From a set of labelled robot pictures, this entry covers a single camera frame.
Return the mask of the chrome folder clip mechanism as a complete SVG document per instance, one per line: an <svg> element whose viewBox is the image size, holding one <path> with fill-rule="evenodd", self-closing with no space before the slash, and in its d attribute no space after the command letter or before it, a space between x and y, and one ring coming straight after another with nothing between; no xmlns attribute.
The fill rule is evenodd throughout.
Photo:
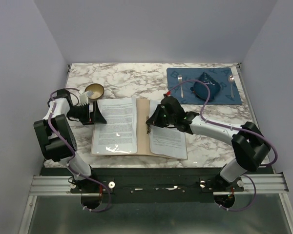
<svg viewBox="0 0 293 234"><path fill-rule="evenodd" d="M146 133L147 134L150 134L152 125L153 125L153 120L150 117L147 117L147 120L146 120Z"/></svg>

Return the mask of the printed white paper sheet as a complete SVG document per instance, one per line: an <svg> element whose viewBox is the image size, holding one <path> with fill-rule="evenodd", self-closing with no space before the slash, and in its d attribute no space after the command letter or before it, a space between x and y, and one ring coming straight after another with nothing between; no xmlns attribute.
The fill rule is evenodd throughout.
<svg viewBox="0 0 293 234"><path fill-rule="evenodd" d="M98 107L106 124L97 124L92 137L92 155L137 153L137 107L135 97L102 99Z"/></svg>

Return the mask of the beige paper folder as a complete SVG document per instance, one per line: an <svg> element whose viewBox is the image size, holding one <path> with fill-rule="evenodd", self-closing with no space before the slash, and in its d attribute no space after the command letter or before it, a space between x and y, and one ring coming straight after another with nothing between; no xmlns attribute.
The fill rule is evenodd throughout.
<svg viewBox="0 0 293 234"><path fill-rule="evenodd" d="M137 107L137 153L122 156L160 156L150 151L150 139L147 134L146 120L149 117L150 102L152 100L146 98L136 98Z"/></svg>

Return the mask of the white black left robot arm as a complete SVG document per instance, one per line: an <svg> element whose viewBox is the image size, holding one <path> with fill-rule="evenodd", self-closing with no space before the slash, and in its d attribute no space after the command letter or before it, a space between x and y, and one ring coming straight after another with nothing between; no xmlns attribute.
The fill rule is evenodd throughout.
<svg viewBox="0 0 293 234"><path fill-rule="evenodd" d="M107 124L98 104L90 110L92 91L79 93L79 104L71 99L71 88L59 89L50 94L48 112L33 126L45 159L59 162L73 175L73 181L82 184L89 193L98 189L98 180L92 167L77 153L78 146L68 121L72 118L82 125Z"/></svg>

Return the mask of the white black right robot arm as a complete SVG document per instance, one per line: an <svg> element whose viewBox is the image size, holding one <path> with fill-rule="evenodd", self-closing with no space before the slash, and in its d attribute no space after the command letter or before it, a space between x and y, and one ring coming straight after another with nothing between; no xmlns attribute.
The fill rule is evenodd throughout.
<svg viewBox="0 0 293 234"><path fill-rule="evenodd" d="M231 146L235 158L213 179L214 187L221 191L230 188L244 173L257 171L272 148L254 123L247 121L234 125L206 119L202 113L186 112L172 96L166 96L160 102L150 102L146 124L150 130L156 127L176 129L190 135L210 137Z"/></svg>

